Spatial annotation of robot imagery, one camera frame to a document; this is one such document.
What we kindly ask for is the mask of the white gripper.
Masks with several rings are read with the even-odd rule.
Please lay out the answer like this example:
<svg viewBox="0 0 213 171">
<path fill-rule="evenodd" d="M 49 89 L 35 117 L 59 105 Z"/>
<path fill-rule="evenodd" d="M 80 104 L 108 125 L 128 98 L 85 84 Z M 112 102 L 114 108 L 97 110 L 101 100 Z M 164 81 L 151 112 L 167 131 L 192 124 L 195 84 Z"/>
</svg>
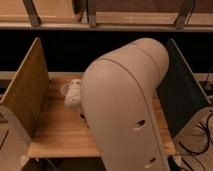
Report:
<svg viewBox="0 0 213 171">
<path fill-rule="evenodd" d="M 81 80 L 72 79 L 65 86 L 65 106 L 72 109 L 81 108 Z"/>
</svg>

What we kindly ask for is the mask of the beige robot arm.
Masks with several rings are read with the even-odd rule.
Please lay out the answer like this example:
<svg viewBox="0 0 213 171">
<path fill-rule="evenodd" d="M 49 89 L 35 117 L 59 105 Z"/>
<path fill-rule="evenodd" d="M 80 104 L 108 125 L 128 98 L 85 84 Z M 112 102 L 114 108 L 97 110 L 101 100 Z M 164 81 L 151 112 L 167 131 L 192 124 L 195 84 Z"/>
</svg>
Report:
<svg viewBox="0 0 213 171">
<path fill-rule="evenodd" d="M 168 66 L 166 48 L 141 38 L 61 87 L 64 104 L 86 118 L 107 171 L 170 171 L 153 107 Z"/>
</svg>

